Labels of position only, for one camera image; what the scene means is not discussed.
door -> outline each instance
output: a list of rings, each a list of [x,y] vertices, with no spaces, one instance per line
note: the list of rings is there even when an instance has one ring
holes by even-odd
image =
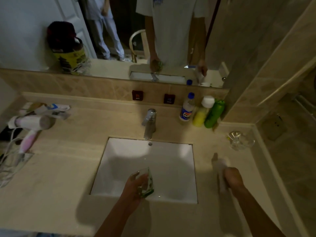
[[[56,62],[46,42],[53,21],[71,22],[86,53],[96,58],[77,0],[0,0],[0,67],[47,71]]]
[[[77,37],[82,40],[90,58],[97,58],[78,0],[56,0],[64,21],[74,25]]]

pants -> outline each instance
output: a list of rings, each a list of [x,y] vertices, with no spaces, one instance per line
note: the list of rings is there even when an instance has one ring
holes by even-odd
[[[93,29],[93,39],[95,43],[98,44],[100,51],[102,52],[103,56],[106,59],[110,58],[110,50],[104,43],[103,25],[105,26],[105,29],[107,30],[111,39],[113,40],[114,47],[118,56],[124,57],[124,49],[119,40],[119,36],[116,32],[116,25],[115,25],[110,9],[109,9],[108,16],[103,17],[102,19],[99,19],[99,20],[89,20],[89,23],[90,23],[90,27]]]

pink hair dryer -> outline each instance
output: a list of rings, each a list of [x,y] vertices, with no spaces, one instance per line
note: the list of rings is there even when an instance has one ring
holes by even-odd
[[[47,116],[31,115],[31,116],[14,116],[8,123],[10,129],[22,127],[29,129],[28,134],[23,138],[19,154],[25,154],[33,145],[37,133],[41,130],[47,130],[51,127],[51,120]]]

countertop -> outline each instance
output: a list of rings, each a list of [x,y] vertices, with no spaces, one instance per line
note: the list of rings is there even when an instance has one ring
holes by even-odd
[[[34,156],[0,189],[0,228],[92,236],[116,198],[89,195],[109,137],[143,139],[146,106],[110,103],[106,110],[71,109],[67,120],[42,131]],[[198,204],[143,201],[123,236],[249,236],[240,207],[219,198],[211,159],[226,156],[239,168],[246,187],[279,225],[249,149],[234,151],[226,133],[181,125],[178,108],[157,107],[153,141],[193,144]]]

blue bottle cap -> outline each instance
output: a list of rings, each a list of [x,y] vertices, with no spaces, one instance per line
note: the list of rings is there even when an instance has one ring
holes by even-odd
[[[191,79],[189,79],[189,80],[186,81],[186,84],[187,84],[188,86],[192,85],[192,83],[193,83],[193,81],[192,81]]]
[[[189,99],[194,99],[194,93],[193,93],[193,92],[190,92],[190,93],[188,94],[188,98],[189,98]]]

